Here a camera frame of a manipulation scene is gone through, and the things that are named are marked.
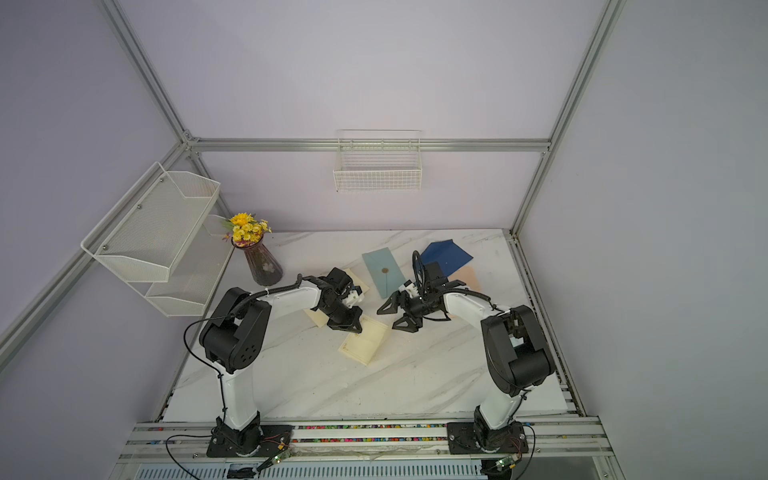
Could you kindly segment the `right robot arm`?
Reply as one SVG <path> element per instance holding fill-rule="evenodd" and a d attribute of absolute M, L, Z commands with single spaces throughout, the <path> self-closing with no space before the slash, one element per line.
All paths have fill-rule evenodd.
<path fill-rule="evenodd" d="M 533 312 L 526 305 L 505 307 L 488 295 L 450 280 L 437 262 L 425 263 L 419 252 L 411 257 L 414 280 L 405 282 L 379 307 L 379 315 L 400 312 L 398 331 L 416 333 L 440 312 L 440 321 L 456 317 L 482 336 L 488 373 L 495 385 L 477 406 L 470 422 L 446 425 L 452 454 L 513 453 L 531 449 L 533 435 L 516 415 L 532 390 L 555 372 L 555 361 Z"/>

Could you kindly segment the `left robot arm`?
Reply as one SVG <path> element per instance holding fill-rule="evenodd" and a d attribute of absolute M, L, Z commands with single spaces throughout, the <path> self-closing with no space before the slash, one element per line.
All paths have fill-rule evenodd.
<path fill-rule="evenodd" d="M 288 286 L 248 292 L 225 292 L 198 337 L 207 362 L 217 371 L 223 412 L 217 423 L 227 433 L 240 434 L 257 425 L 253 377 L 246 370 L 257 359 L 269 324 L 305 310 L 319 311 L 337 331 L 362 331 L 361 286 L 345 271 L 334 268 L 324 276 L 302 276 Z"/>

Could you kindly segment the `teal envelope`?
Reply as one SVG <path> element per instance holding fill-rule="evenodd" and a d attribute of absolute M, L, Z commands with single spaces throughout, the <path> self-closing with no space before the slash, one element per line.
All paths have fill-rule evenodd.
<path fill-rule="evenodd" d="M 382 299 L 389 298 L 406 282 L 389 248 L 363 253 L 362 259 Z"/>

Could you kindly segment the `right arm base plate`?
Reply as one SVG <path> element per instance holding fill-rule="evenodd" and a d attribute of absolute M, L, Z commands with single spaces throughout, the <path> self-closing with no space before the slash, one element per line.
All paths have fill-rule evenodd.
<path fill-rule="evenodd" d="M 523 424 L 513 421 L 500 429 L 488 429 L 474 422 L 446 424 L 451 454 L 525 454 L 529 452 Z"/>

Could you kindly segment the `cream envelope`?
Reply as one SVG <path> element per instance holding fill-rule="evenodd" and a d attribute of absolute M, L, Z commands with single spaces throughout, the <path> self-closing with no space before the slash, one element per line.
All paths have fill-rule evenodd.
<path fill-rule="evenodd" d="M 352 277 L 354 283 L 357 286 L 362 288 L 362 291 L 363 291 L 364 297 L 365 297 L 365 294 L 369 290 L 368 285 L 365 284 L 357 275 L 355 275 L 354 272 L 351 269 L 345 269 L 344 271 L 346 273 L 348 273 Z M 318 327 L 327 326 L 326 322 L 327 322 L 328 318 L 327 318 L 327 316 L 325 314 L 323 314 L 319 310 L 315 310 L 315 308 L 308 308 L 308 309 L 305 309 L 304 312 L 310 317 L 310 319 L 313 322 L 316 323 L 316 325 Z"/>

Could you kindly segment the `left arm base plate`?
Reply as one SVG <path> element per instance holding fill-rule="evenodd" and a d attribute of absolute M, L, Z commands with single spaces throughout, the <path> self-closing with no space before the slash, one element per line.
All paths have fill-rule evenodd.
<path fill-rule="evenodd" d="M 211 433 L 208 458 L 271 457 L 285 451 L 291 442 L 291 425 L 255 425 L 235 430 L 220 424 Z"/>

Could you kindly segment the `cream paper sheet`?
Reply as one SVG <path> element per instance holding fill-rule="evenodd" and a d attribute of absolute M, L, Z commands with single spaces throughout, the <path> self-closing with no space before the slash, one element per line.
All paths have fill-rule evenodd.
<path fill-rule="evenodd" d="M 387 341 L 391 327 L 366 315 L 360 319 L 361 333 L 349 333 L 338 352 L 344 357 L 368 366 L 379 348 Z"/>

